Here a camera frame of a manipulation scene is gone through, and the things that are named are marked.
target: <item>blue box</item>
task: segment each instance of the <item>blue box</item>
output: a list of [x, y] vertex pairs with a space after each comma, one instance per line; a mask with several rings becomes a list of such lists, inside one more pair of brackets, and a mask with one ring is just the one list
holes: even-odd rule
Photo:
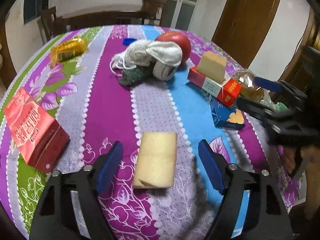
[[209, 95], [209, 104], [214, 126], [236, 130], [240, 130], [245, 126], [243, 115], [235, 106], [226, 107], [211, 95]]

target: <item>red box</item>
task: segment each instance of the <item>red box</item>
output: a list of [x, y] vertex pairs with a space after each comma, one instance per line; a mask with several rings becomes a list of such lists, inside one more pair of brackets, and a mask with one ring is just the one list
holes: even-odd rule
[[222, 84], [218, 84], [217, 82], [198, 72], [197, 66], [189, 69], [188, 80], [198, 87], [201, 87], [204, 91], [213, 95], [221, 103], [228, 107], [232, 106], [232, 104], [236, 101], [236, 98], [239, 96], [241, 90], [241, 85], [234, 79], [230, 78], [227, 73], [225, 73], [224, 82]]
[[20, 88], [4, 114], [12, 137], [26, 164], [51, 172], [69, 141], [69, 135], [33, 98]]

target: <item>red ball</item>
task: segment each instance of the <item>red ball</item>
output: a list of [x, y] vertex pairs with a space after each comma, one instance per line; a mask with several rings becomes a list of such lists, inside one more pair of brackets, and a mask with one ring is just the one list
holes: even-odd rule
[[182, 49], [182, 63], [186, 63], [190, 56], [191, 44], [186, 35], [180, 32], [166, 32], [159, 35], [156, 41], [173, 41]]

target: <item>round table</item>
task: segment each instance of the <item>round table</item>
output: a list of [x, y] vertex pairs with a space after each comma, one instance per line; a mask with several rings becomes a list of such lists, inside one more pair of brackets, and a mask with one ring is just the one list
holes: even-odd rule
[[[259, 121], [244, 114], [242, 130], [215, 128], [208, 94], [187, 80], [188, 69], [198, 64], [202, 54], [209, 50], [228, 59], [229, 74], [241, 68], [221, 48], [182, 31], [192, 45], [187, 68], [178, 69], [168, 82], [149, 79], [130, 89], [118, 84], [109, 62], [114, 54], [125, 50], [122, 40], [127, 37], [154, 40], [167, 30], [158, 26], [114, 25], [60, 35], [37, 51], [12, 82], [0, 112], [0, 199], [26, 238], [47, 175], [25, 164], [6, 125], [4, 106], [21, 86], [70, 135], [70, 144], [57, 162], [57, 169], [62, 173], [94, 163], [115, 141], [123, 144], [124, 157], [112, 187], [99, 196], [101, 208], [118, 239], [204, 238], [222, 196], [212, 188], [198, 158], [197, 145], [201, 139], [206, 139], [215, 152], [244, 170], [271, 171], [290, 210], [299, 182], [285, 174], [279, 154], [268, 146]], [[87, 37], [87, 52], [50, 69], [50, 48], [75, 35]], [[174, 187], [164, 195], [153, 190], [132, 190], [143, 131], [178, 133]], [[233, 236], [241, 233], [248, 196], [244, 192]], [[72, 192], [72, 198], [80, 232], [88, 237], [77, 192]], [[210, 205], [199, 214], [199, 203]]]

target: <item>glass door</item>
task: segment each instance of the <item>glass door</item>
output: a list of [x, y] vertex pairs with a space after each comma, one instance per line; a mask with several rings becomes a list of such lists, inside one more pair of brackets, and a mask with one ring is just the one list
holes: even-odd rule
[[188, 30], [197, 0], [167, 0], [162, 15], [165, 27]]

